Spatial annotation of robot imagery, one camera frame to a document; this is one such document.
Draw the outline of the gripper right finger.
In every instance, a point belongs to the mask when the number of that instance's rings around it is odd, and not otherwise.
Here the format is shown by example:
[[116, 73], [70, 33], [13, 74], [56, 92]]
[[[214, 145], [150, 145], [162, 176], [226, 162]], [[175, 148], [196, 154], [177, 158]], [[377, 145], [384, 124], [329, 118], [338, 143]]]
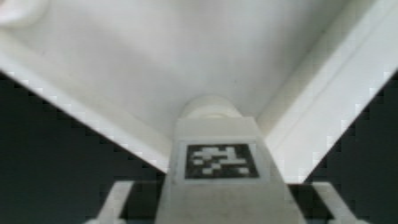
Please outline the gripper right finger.
[[315, 182], [313, 188], [333, 214], [328, 224], [372, 224], [356, 217], [333, 184], [329, 182]]

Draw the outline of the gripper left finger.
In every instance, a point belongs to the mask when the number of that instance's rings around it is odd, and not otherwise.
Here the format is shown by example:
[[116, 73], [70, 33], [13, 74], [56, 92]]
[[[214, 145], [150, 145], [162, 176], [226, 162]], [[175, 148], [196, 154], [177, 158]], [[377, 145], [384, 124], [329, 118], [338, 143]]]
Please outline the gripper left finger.
[[89, 219], [84, 224], [127, 224], [127, 220], [121, 217], [121, 214], [134, 184], [134, 181], [118, 181], [114, 183], [98, 216]]

